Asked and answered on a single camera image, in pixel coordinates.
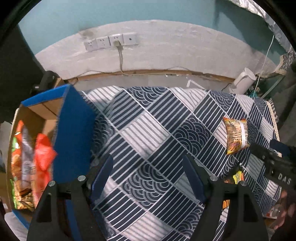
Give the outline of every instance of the teal wall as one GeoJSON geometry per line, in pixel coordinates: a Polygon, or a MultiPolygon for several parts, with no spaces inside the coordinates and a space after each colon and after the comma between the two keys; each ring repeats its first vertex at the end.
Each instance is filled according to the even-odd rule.
{"type": "MultiPolygon", "coordinates": [[[[259,16],[227,0],[42,0],[19,23],[34,54],[81,30],[130,20],[193,23],[229,34],[266,54],[272,32],[259,16]]],[[[279,63],[275,40],[268,57],[279,63]]]]}

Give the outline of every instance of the patterned fabric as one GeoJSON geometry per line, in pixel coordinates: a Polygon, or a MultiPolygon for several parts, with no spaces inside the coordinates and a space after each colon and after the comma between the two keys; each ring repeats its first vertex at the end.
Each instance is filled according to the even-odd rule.
{"type": "MultiPolygon", "coordinates": [[[[260,210],[266,213],[280,187],[263,176],[263,162],[248,148],[226,155],[222,117],[246,118],[249,141],[267,148],[278,140],[270,105],[262,99],[200,89],[104,87],[81,92],[98,113],[92,166],[110,153],[114,168],[92,208],[108,240],[189,240],[204,209],[182,169],[192,155],[211,175],[242,163],[260,210]]],[[[214,240],[223,233],[223,211],[214,240]]]]}

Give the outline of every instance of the yellow snack package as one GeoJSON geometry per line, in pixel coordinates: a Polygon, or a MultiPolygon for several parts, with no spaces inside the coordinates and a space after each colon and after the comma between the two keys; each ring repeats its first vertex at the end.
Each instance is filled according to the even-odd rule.
{"type": "Polygon", "coordinates": [[[246,119],[235,120],[223,117],[227,133],[227,155],[250,146],[246,119]]]}

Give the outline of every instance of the tablecloth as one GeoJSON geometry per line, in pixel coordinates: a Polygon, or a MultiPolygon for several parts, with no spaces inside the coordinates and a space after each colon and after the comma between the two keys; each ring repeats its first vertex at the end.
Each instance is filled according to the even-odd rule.
{"type": "MultiPolygon", "coordinates": [[[[269,148],[279,140],[271,106],[260,98],[201,89],[104,87],[82,91],[97,112],[92,166],[111,154],[114,168],[92,204],[108,240],[189,240],[204,205],[182,169],[192,155],[209,174],[222,177],[241,163],[245,180],[264,214],[280,187],[263,176],[263,162],[249,149],[226,155],[222,117],[246,118],[249,141],[269,148]]],[[[222,212],[214,240],[223,233],[222,212]]]]}

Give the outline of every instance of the silver screw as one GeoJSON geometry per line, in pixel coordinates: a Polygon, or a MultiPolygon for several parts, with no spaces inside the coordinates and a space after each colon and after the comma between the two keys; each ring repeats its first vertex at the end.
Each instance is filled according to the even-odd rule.
{"type": "Polygon", "coordinates": [[[218,177],[216,177],[216,176],[210,176],[210,180],[212,180],[213,182],[215,182],[215,181],[218,180],[218,177]]]}
{"type": "Polygon", "coordinates": [[[54,186],[55,185],[55,181],[50,181],[49,183],[48,183],[48,186],[50,186],[50,187],[52,187],[52,186],[54,186]]]}
{"type": "Polygon", "coordinates": [[[245,186],[248,186],[248,184],[247,184],[246,181],[240,181],[239,183],[240,183],[240,185],[242,185],[242,186],[244,186],[244,187],[245,187],[245,186]]]}
{"type": "Polygon", "coordinates": [[[84,181],[85,179],[86,179],[86,177],[83,176],[83,175],[81,175],[81,176],[78,177],[78,181],[79,181],[79,182],[82,182],[82,181],[84,181]]]}

